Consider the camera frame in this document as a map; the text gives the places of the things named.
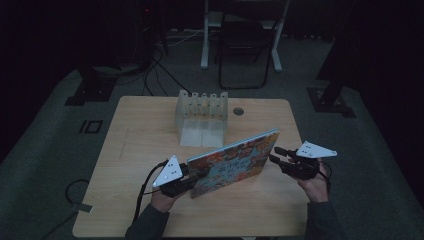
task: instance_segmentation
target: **human hand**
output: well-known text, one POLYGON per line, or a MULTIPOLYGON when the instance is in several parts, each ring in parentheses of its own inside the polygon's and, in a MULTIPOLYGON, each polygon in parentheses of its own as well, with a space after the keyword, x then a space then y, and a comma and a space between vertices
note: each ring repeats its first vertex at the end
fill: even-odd
MULTIPOLYGON (((318 158, 318 162, 320 165, 319 170, 327 176, 327 172, 322 164, 322 159, 318 158)), ((315 178, 309 180, 293 179, 295 179, 297 184, 305 191, 306 196, 312 203, 328 202, 327 181, 320 174, 317 174, 315 178)))
POLYGON ((152 199, 150 200, 150 204, 156 208, 158 211, 162 213, 168 212, 172 206, 174 206, 175 201, 184 195, 186 192, 181 193, 174 198, 163 195, 159 188, 153 188, 152 199))

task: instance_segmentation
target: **white desk leg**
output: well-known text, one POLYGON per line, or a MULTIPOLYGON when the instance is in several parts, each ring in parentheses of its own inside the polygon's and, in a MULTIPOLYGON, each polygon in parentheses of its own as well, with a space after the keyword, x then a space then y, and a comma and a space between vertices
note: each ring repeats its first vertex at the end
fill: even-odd
POLYGON ((208 68, 208 59, 209 59, 209 0, 205 0, 205 16, 204 16, 204 33, 203 33, 203 49, 202 49, 202 59, 200 62, 201 69, 208 68))
POLYGON ((272 56, 272 62, 274 63, 274 69, 276 72, 282 72, 283 68, 281 67, 280 57, 278 56, 277 47, 278 42, 281 38, 281 32, 283 31, 283 25, 284 25, 284 19, 280 21, 277 28, 277 34, 275 35, 274 39, 274 46, 272 46, 271 56, 272 56))

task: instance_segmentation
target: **chair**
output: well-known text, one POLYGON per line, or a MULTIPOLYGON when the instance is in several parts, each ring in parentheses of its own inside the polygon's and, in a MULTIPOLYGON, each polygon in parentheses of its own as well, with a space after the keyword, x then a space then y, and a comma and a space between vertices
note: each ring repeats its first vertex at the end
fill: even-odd
POLYGON ((219 59, 219 85, 222 89, 258 89, 265 85, 274 43, 275 29, 287 12, 290 0, 236 0, 222 9, 221 31, 216 59, 219 59), (263 22, 270 23, 265 29, 263 22), (262 50, 268 48, 265 77, 257 85, 228 86, 222 80, 223 55, 254 55, 253 62, 262 50))

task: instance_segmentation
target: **desk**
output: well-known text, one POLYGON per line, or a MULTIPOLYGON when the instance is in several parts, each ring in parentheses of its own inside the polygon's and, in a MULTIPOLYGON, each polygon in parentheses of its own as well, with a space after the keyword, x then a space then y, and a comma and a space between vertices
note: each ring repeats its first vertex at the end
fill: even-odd
MULTIPOLYGON (((281 67, 280 57, 278 56, 277 47, 280 41, 281 33, 283 31, 285 16, 287 13, 290 0, 286 0, 286 7, 284 9, 284 17, 278 23, 277 33, 275 34, 274 45, 272 46, 271 56, 272 62, 274 63, 274 70, 276 72, 283 71, 281 67)), ((209 12, 209 0, 205 0, 205 16, 203 19, 203 47, 202 47, 202 59, 200 61, 200 68, 207 69, 209 65, 209 27, 220 27, 221 23, 221 13, 219 12, 209 12)))
MULTIPOLYGON (((177 99, 121 98, 84 197, 83 203, 93 206, 93 210, 78 214, 75 236, 124 236, 131 225, 141 185, 155 165, 174 154, 181 163, 211 150, 179 145, 174 124, 177 99)), ((229 98, 228 109, 225 144, 271 128, 281 132, 276 146, 296 149, 302 144, 286 100, 229 98), (235 107, 243 108, 244 114, 233 114, 235 107)), ((164 236, 302 235, 307 201, 293 179, 267 162, 257 176, 195 199, 185 194, 172 208, 164 236)), ((141 208, 148 202, 150 195, 143 198, 141 208)))

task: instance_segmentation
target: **gray carpet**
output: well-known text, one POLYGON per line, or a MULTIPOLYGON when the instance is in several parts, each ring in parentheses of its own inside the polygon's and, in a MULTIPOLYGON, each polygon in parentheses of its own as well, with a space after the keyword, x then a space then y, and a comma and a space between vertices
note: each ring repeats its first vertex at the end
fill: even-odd
MULTIPOLYGON (((197 40, 176 44, 160 63, 190 91, 220 93, 218 68, 213 64, 214 45, 211 44, 207 70, 200 69, 201 47, 197 40)), ((327 159, 333 168, 331 198, 350 239, 424 239, 423 209, 359 93, 349 88, 342 91, 357 118, 316 113, 313 109, 306 88, 327 86, 328 82, 316 80, 316 76, 330 48, 331 43, 320 40, 282 39, 278 50, 283 72, 271 70, 264 88, 229 91, 229 97, 287 99, 302 140, 338 152, 337 157, 327 159)), ((248 70, 262 67, 257 63, 248 70)), ((237 80, 240 74, 227 72, 224 77, 237 80)), ((148 76, 154 95, 165 95, 157 79, 169 96, 178 95, 180 87, 159 66, 148 76)), ((121 78, 109 102, 64 106, 80 81, 74 71, 57 85, 0 166, 0 230, 10 239, 42 239, 71 216, 71 204, 64 194, 66 187, 74 180, 90 179, 120 97, 143 95, 141 76, 121 78), (79 133, 85 120, 103 120, 100 132, 79 133)), ((70 193, 78 202, 85 191, 86 185, 79 183, 70 193)), ((70 218, 46 239, 75 239, 74 222, 75 217, 70 218)))

